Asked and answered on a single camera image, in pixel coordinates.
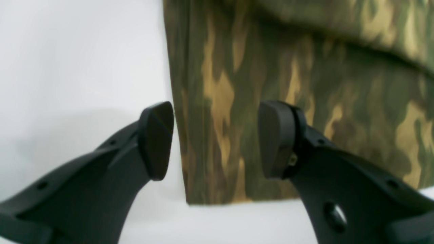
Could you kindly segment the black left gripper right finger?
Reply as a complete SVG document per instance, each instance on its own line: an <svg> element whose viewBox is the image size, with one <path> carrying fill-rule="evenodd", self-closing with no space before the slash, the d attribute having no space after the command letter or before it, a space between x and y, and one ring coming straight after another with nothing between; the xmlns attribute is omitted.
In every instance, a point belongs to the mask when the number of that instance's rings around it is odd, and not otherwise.
<svg viewBox="0 0 434 244"><path fill-rule="evenodd" d="M258 134L264 176L294 185L319 244L433 243L433 200L340 150L298 107L262 101Z"/></svg>

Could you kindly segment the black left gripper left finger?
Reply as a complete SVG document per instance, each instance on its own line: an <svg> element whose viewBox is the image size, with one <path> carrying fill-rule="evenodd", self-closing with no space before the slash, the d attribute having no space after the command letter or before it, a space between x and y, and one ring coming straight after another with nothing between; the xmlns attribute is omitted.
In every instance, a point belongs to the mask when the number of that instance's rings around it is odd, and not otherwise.
<svg viewBox="0 0 434 244"><path fill-rule="evenodd" d="M164 179L174 113L168 101L102 145L1 202L1 237L19 244L117 244L136 195Z"/></svg>

